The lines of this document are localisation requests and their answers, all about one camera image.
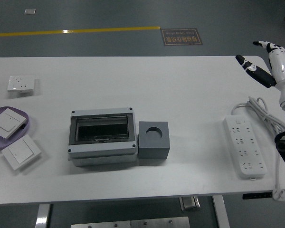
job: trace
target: metal plate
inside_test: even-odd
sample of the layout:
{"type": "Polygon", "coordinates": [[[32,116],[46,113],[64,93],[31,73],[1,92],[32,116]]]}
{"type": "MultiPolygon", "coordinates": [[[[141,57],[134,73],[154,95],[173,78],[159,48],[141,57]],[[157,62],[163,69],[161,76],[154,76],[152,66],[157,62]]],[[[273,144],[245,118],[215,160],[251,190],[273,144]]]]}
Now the metal plate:
{"type": "Polygon", "coordinates": [[[164,46],[202,45],[196,28],[161,29],[164,46]]]}
{"type": "Polygon", "coordinates": [[[26,15],[33,15],[35,14],[36,9],[25,9],[24,14],[26,15]]]}
{"type": "Polygon", "coordinates": [[[100,222],[71,225],[71,228],[131,228],[130,221],[100,222]]]}
{"type": "Polygon", "coordinates": [[[135,220],[131,228],[190,228],[188,217],[135,220]]]}
{"type": "Polygon", "coordinates": [[[71,228],[190,228],[188,217],[156,218],[133,221],[71,225],[71,228]]]}

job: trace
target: yellow floor line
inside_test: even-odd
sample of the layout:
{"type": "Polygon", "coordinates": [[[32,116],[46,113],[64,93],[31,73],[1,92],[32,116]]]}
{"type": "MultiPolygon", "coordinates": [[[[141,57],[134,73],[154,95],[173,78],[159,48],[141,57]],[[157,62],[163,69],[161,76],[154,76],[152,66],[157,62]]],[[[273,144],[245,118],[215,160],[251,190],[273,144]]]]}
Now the yellow floor line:
{"type": "Polygon", "coordinates": [[[6,32],[6,33],[0,33],[0,37],[84,33],[84,32],[116,32],[116,31],[154,30],[154,29],[161,29],[161,28],[159,26],[148,26],[148,27],[127,27],[127,28],[106,28],[106,29],[90,28],[90,29],[53,30],[53,31],[35,31],[35,32],[6,32]]]}

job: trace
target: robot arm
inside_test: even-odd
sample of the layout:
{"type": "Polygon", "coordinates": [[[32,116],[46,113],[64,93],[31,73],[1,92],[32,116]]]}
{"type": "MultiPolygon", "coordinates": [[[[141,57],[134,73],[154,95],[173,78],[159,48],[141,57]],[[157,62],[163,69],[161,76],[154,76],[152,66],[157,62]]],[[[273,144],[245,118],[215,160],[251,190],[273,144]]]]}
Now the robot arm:
{"type": "Polygon", "coordinates": [[[272,76],[240,55],[237,55],[236,59],[256,81],[267,88],[275,86],[281,92],[279,103],[285,111],[285,48],[266,41],[255,41],[253,44],[262,46],[267,50],[272,76]]]}
{"type": "MultiPolygon", "coordinates": [[[[272,75],[248,62],[244,57],[237,55],[236,59],[245,71],[256,81],[270,88],[275,86],[280,92],[280,106],[285,111],[285,48],[266,41],[253,42],[254,45],[262,46],[269,54],[269,63],[272,75]]],[[[275,146],[285,161],[285,132],[275,137],[275,146]]]]}

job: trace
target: table bracket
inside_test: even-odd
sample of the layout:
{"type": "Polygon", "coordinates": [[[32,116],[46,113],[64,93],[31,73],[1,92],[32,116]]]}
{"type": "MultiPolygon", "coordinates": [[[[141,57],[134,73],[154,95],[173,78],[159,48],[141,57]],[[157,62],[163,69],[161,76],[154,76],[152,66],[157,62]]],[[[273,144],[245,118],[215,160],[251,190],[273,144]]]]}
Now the table bracket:
{"type": "Polygon", "coordinates": [[[197,196],[180,197],[179,199],[182,212],[200,209],[200,202],[197,196]]]}

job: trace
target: circular hole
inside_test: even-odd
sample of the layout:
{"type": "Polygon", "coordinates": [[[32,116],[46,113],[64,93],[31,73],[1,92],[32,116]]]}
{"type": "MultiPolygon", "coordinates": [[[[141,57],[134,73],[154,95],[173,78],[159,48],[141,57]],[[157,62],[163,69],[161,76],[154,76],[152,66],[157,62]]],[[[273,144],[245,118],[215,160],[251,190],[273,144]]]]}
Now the circular hole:
{"type": "Polygon", "coordinates": [[[146,136],[149,140],[159,140],[162,138],[162,131],[157,127],[150,127],[146,131],[146,136]]]}

